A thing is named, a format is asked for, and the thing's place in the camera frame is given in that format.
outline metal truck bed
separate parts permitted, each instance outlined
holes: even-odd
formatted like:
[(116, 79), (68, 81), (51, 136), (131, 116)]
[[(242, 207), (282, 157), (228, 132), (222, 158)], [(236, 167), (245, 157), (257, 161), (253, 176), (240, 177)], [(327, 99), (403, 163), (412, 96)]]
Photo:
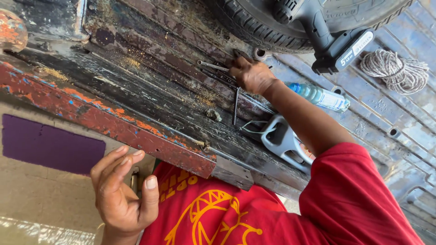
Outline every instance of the metal truck bed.
[[(323, 76), (310, 69), (312, 54), (275, 54), (265, 63), (285, 83), (310, 82), (351, 97), (345, 113), (326, 112), (369, 151), (430, 244), (436, 241), (436, 3), (408, 5), (376, 31), (366, 50), (383, 48), (427, 62), (428, 85), (416, 94), (387, 90), (360, 71), (359, 59), (346, 71)], [(232, 126), (235, 91), (196, 65), (197, 60), (224, 65), (234, 48), (252, 52), (201, 2), (1, 0), (0, 8), (17, 14), (29, 32), (23, 51), (0, 55), (2, 96), (18, 97), (202, 177), (240, 187), (254, 182), (292, 199), (307, 184), (306, 174), (239, 129), (250, 120), (269, 120), (275, 109), (244, 92)], [(221, 122), (205, 115), (211, 108)]]

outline person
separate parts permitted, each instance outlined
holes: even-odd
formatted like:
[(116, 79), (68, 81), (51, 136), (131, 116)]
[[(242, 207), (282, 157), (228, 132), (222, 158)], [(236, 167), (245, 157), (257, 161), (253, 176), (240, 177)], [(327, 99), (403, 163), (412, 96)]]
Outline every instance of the person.
[(229, 72), (244, 90), (265, 97), (317, 157), (300, 195), (301, 215), (288, 213), (260, 186), (243, 191), (168, 163), (146, 178), (139, 199), (123, 179), (145, 153), (126, 155), (123, 146), (91, 170), (106, 224), (102, 244), (423, 244), (369, 153), (346, 129), (261, 62), (240, 57)]

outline wrench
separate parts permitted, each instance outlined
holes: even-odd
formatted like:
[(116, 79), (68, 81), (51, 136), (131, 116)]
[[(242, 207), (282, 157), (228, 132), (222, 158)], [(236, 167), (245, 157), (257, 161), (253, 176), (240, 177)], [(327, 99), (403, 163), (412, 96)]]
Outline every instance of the wrench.
[(209, 67), (215, 68), (217, 70), (221, 70), (221, 71), (228, 71), (227, 68), (224, 68), (224, 67), (221, 67), (221, 66), (217, 66), (217, 65), (212, 65), (212, 64), (206, 63), (204, 61), (197, 61), (197, 64), (199, 64), (199, 65), (206, 65), (206, 66), (209, 66)]

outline hand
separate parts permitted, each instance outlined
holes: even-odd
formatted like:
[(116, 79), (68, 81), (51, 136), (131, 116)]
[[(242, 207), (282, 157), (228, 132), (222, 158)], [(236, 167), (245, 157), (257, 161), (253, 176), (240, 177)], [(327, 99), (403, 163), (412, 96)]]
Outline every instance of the hand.
[(105, 233), (111, 238), (134, 240), (141, 230), (156, 220), (159, 191), (154, 175), (143, 183), (142, 200), (123, 182), (132, 165), (145, 156), (142, 150), (126, 155), (128, 149), (128, 146), (122, 146), (110, 152), (91, 169), (90, 174), (95, 206), (106, 224)]
[(236, 77), (241, 88), (250, 93), (262, 95), (276, 79), (268, 66), (262, 62), (239, 57), (234, 61), (234, 66), (229, 70), (230, 75)]

